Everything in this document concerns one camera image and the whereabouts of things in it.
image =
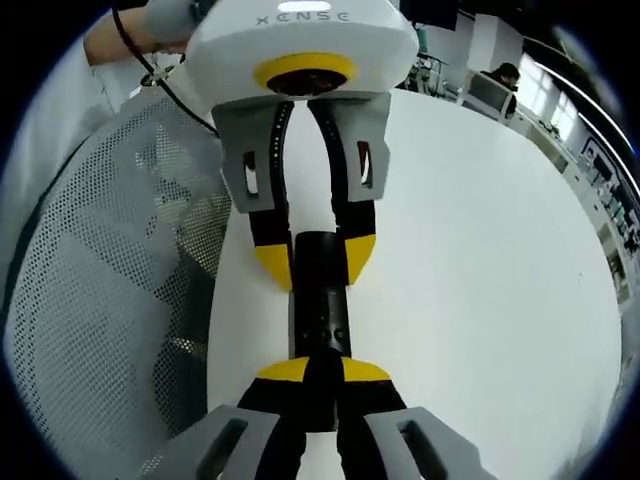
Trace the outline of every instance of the black cylinder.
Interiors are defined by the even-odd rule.
[[[328,348],[350,357],[346,253],[336,233],[296,236],[293,281],[295,357]]]

